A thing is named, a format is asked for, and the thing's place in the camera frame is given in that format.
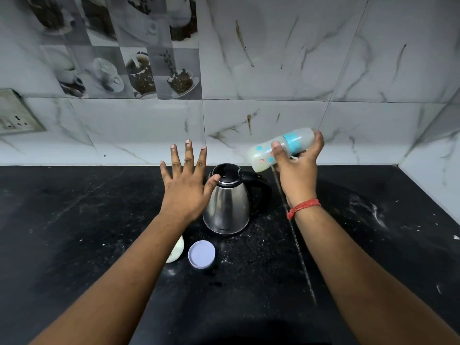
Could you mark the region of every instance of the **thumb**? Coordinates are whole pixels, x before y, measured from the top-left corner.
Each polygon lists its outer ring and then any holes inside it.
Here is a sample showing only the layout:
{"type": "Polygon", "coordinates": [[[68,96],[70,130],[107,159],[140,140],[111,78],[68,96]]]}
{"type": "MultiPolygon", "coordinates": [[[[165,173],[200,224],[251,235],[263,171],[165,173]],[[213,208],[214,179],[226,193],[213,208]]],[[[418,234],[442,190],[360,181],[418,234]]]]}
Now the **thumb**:
{"type": "Polygon", "coordinates": [[[286,164],[289,163],[289,157],[278,141],[271,143],[271,150],[273,151],[273,156],[275,157],[276,163],[278,163],[278,166],[281,170],[283,167],[285,167],[286,164]]]}
{"type": "Polygon", "coordinates": [[[213,193],[214,188],[217,186],[217,182],[219,181],[219,179],[220,174],[214,174],[207,180],[206,184],[204,184],[203,194],[205,197],[206,204],[209,202],[211,194],[213,193]]]}

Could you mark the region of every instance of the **right hand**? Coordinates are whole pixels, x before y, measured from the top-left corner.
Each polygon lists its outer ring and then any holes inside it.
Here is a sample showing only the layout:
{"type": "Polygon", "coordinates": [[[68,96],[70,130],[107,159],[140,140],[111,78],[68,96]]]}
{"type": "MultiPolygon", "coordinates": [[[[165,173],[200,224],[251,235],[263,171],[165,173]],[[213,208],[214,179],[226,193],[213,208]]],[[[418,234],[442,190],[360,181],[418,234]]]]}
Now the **right hand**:
{"type": "Polygon", "coordinates": [[[313,132],[315,141],[297,160],[290,160],[278,141],[271,143],[273,156],[278,163],[276,169],[280,172],[281,187],[291,207],[316,198],[316,159],[324,146],[324,139],[320,131],[313,132]]]}

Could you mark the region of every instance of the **baby bottle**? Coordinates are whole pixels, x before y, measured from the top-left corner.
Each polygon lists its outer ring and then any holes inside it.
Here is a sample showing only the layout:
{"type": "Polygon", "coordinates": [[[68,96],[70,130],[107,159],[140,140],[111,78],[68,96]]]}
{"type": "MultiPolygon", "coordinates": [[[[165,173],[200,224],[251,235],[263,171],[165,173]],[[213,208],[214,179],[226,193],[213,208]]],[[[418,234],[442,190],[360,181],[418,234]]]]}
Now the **baby bottle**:
{"type": "Polygon", "coordinates": [[[271,143],[275,140],[281,143],[288,157],[291,157],[307,150],[313,144],[315,134],[311,128],[299,128],[265,143],[254,145],[248,150],[247,159],[255,172],[262,172],[276,163],[271,150],[271,143]]]}

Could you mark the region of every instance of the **left hand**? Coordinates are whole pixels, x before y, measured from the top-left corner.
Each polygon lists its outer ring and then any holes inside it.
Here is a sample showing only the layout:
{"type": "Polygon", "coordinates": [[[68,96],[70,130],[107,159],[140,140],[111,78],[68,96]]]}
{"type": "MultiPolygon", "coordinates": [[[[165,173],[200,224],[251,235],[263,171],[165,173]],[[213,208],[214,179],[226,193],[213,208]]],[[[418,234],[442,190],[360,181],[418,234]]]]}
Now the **left hand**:
{"type": "Polygon", "coordinates": [[[161,176],[165,184],[165,196],[161,204],[160,214],[164,214],[170,220],[180,220],[181,223],[188,225],[203,212],[220,179],[220,175],[215,174],[203,185],[206,153],[207,149],[204,146],[200,151],[194,171],[195,160],[191,140],[188,139],[185,142],[183,168],[177,153],[177,146],[171,145],[172,178],[164,161],[160,163],[161,176]]]}

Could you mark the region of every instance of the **hand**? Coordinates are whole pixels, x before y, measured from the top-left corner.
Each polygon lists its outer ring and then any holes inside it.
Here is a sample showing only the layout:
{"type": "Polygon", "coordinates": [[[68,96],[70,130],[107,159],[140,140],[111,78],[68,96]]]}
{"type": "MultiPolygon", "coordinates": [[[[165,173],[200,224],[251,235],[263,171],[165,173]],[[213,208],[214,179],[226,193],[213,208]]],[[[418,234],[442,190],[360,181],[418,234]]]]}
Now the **hand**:
{"type": "Polygon", "coordinates": [[[185,142],[183,168],[180,164],[176,145],[171,145],[172,178],[166,169],[164,161],[160,163],[161,176],[165,184],[165,196],[161,204],[160,214],[164,214],[165,217],[171,218],[171,220],[180,220],[185,225],[188,225],[203,212],[220,179],[220,175],[215,174],[203,185],[206,153],[207,149],[203,146],[195,171],[193,171],[195,160],[193,159],[191,140],[187,139],[185,142]]]}
{"type": "Polygon", "coordinates": [[[273,156],[278,163],[281,187],[291,207],[316,198],[316,178],[318,168],[316,159],[324,146],[320,131],[314,131],[315,141],[312,146],[300,154],[297,160],[290,160],[281,144],[271,144],[273,156]]]}

